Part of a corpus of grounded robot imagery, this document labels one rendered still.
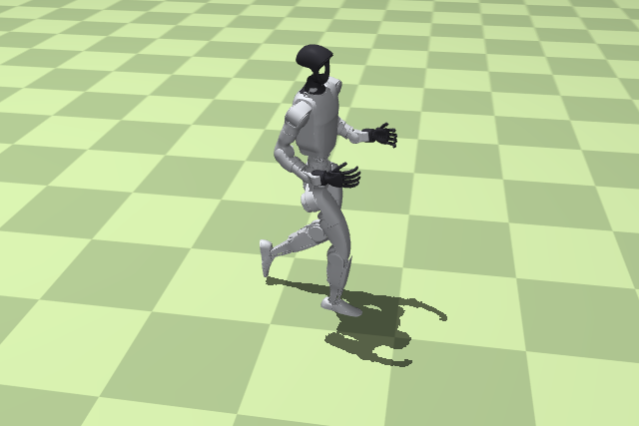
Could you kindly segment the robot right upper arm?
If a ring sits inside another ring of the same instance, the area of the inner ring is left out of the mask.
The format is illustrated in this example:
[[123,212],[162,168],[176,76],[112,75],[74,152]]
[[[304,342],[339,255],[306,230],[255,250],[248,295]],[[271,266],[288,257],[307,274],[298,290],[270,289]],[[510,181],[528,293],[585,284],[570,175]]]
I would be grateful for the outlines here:
[[290,158],[295,155],[295,150],[291,143],[295,141],[300,129],[308,122],[311,111],[311,106],[304,101],[300,101],[288,109],[275,150],[283,150]]

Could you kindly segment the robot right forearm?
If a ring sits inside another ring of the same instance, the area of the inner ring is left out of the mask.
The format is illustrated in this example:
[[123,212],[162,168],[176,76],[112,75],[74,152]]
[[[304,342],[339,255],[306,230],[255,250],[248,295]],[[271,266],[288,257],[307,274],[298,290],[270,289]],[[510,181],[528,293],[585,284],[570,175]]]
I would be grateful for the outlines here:
[[288,172],[294,173],[307,184],[320,186],[320,176],[313,176],[312,172],[316,171],[303,163],[298,157],[289,157],[283,150],[275,150],[275,158],[278,163]]

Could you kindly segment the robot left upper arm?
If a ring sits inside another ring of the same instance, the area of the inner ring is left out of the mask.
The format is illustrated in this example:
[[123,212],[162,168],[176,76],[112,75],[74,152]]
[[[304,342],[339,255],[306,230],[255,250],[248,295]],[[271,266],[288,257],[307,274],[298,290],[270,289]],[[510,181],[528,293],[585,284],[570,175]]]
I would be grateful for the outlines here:
[[342,82],[339,79],[336,79],[334,77],[329,76],[328,80],[333,82],[336,85],[337,88],[337,94],[340,92],[341,86],[342,86]]

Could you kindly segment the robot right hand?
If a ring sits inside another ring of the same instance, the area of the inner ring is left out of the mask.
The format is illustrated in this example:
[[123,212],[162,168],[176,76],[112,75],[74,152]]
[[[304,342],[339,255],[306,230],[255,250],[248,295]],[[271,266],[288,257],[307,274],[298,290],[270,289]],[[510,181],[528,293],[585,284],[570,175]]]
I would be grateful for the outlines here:
[[[345,167],[346,165],[347,165],[347,162],[341,164],[340,166],[336,167],[334,170],[328,171],[328,172],[316,170],[312,172],[312,175],[320,176],[321,186],[326,186],[327,184],[330,184],[331,186],[336,188],[354,188],[358,186],[359,184],[358,181],[360,180],[360,177],[358,176],[360,175],[360,172],[351,176],[346,176],[346,175],[354,173],[358,169],[358,167],[355,167],[354,169],[350,171],[345,171],[345,172],[339,171],[341,168]],[[355,179],[356,177],[358,178]]]

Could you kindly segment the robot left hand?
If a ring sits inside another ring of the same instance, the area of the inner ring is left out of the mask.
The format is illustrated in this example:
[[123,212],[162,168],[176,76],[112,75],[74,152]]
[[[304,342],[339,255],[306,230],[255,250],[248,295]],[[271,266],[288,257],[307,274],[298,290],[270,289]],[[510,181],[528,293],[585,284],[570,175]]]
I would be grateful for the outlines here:
[[[396,142],[397,142],[397,139],[396,139],[397,134],[394,133],[395,129],[385,128],[386,126],[388,126],[388,123],[384,123],[383,125],[381,125],[381,127],[376,129],[361,130],[362,132],[368,132],[369,142],[365,142],[365,143],[374,143],[375,141],[378,141],[381,144],[384,144],[384,145],[388,144],[393,146],[393,148],[395,148]],[[392,136],[393,138],[390,138],[389,136]],[[389,142],[389,141],[393,141],[393,142]]]

